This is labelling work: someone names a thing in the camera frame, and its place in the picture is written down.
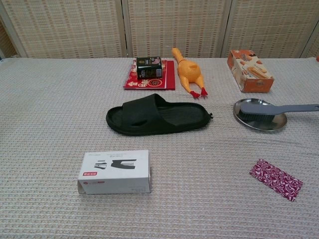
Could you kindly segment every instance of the gray woven tablecloth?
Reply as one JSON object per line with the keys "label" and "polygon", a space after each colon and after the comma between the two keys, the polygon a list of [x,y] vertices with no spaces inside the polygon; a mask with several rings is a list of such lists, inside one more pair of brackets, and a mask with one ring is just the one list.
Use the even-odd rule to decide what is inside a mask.
{"label": "gray woven tablecloth", "polygon": [[[194,59],[208,98],[175,91],[125,91],[132,59],[5,59],[0,64],[0,238],[318,239],[319,114],[289,113],[277,133],[249,129],[233,104],[319,103],[319,62],[264,59],[268,94],[245,94],[226,59]],[[107,110],[159,93],[197,102],[215,118],[200,130],[128,137]],[[148,149],[150,194],[78,195],[84,152]],[[249,171],[259,158],[302,180],[295,202]]]}

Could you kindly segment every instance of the product box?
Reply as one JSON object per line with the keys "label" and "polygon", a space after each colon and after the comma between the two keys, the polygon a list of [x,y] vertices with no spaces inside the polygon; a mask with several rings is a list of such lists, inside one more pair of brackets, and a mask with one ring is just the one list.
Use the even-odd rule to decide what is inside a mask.
{"label": "product box", "polygon": [[78,191],[79,194],[151,192],[149,151],[85,153]]}
{"label": "product box", "polygon": [[242,92],[269,92],[274,77],[251,50],[231,50],[227,64]]}
{"label": "product box", "polygon": [[139,80],[146,78],[162,78],[161,59],[157,57],[136,58],[137,77]]}

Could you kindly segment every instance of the pink patterned fabric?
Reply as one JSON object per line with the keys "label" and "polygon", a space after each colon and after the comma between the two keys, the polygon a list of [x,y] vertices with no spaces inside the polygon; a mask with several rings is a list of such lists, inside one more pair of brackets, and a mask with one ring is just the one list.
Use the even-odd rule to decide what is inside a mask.
{"label": "pink patterned fabric", "polygon": [[250,174],[292,202],[303,185],[303,182],[299,179],[292,177],[263,159],[258,160]]}

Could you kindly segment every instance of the rubber chicken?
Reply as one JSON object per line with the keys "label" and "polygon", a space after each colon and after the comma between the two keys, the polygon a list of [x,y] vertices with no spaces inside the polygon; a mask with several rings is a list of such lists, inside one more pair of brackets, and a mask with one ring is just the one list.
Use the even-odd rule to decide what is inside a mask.
{"label": "rubber chicken", "polygon": [[[180,83],[185,90],[187,90],[187,92],[189,92],[194,98],[198,98],[199,96],[207,96],[208,93],[205,90],[204,77],[200,72],[199,66],[195,62],[184,59],[184,57],[181,55],[181,52],[177,48],[173,48],[171,52],[178,63],[177,72]],[[192,82],[201,88],[200,94],[192,91],[189,88],[189,83]]]}

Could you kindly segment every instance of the slide sandal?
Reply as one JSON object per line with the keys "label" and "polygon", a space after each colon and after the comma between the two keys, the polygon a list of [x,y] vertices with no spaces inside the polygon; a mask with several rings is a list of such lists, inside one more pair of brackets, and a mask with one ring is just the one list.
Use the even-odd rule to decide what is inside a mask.
{"label": "slide sandal", "polygon": [[196,103],[169,103],[158,94],[110,109],[106,122],[116,132],[131,135],[164,134],[202,128],[212,119]]}

